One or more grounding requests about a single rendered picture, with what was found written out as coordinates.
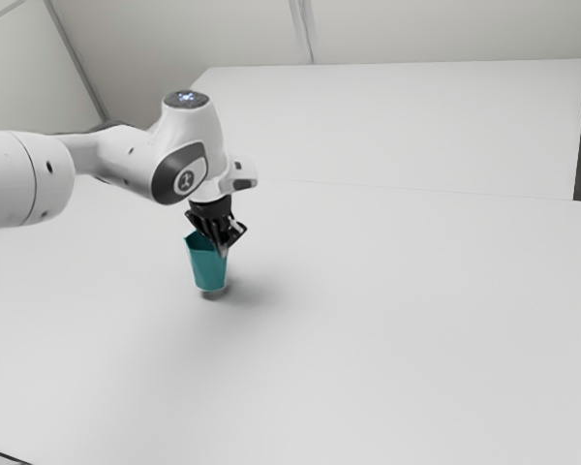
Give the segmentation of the teal faceted mug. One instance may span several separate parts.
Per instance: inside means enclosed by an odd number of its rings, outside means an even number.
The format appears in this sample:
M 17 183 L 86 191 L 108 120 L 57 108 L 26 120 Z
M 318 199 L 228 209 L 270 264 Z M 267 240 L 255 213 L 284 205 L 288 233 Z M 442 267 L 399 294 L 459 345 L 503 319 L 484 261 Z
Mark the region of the teal faceted mug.
M 227 283 L 227 258 L 198 231 L 184 238 L 196 286 L 205 293 L 217 292 Z

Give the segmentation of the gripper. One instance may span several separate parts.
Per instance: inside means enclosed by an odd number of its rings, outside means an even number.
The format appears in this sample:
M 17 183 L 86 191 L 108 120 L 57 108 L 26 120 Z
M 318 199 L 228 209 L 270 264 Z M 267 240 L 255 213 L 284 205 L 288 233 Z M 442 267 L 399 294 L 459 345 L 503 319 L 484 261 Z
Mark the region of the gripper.
M 223 196 L 212 202 L 189 201 L 185 212 L 188 221 L 195 229 L 210 240 L 225 260 L 231 247 L 247 231 L 247 227 L 236 220 L 231 211 L 231 195 Z

